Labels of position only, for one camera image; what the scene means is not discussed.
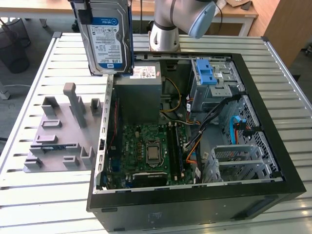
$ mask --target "blue drive bay latch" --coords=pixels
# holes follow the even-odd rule
[[[197,59],[196,65],[200,77],[200,84],[217,84],[217,80],[215,79],[213,73],[214,68],[210,65],[208,59]]]

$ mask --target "slotted aluminum table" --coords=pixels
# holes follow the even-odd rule
[[[251,37],[181,36],[181,50],[242,54],[307,192],[280,203],[253,220],[195,225],[143,233],[311,233],[312,107],[268,42]],[[147,35],[135,35],[137,51],[148,50]],[[45,96],[68,102],[63,85],[74,82],[84,102],[103,100],[105,77],[89,75],[80,34],[52,38],[34,83],[0,157],[1,233],[104,233],[86,212],[90,171],[25,174],[23,163],[43,113]]]

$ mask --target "black computer case frame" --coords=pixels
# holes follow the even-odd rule
[[[157,55],[157,52],[138,52],[144,53]],[[191,189],[93,194],[93,166],[87,211],[93,212],[109,232],[251,219],[306,191],[242,56],[229,53],[178,54],[232,58],[284,181],[211,187],[195,184]]]

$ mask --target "blue hard drive label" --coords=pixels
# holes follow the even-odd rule
[[[116,35],[119,33],[117,18],[94,17],[90,25],[94,53],[99,66],[103,68],[121,68],[121,45]]]

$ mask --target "motherboard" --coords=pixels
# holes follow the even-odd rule
[[[191,168],[183,167],[186,142],[182,124],[124,125],[121,157],[111,159],[108,186],[121,189],[192,183]]]

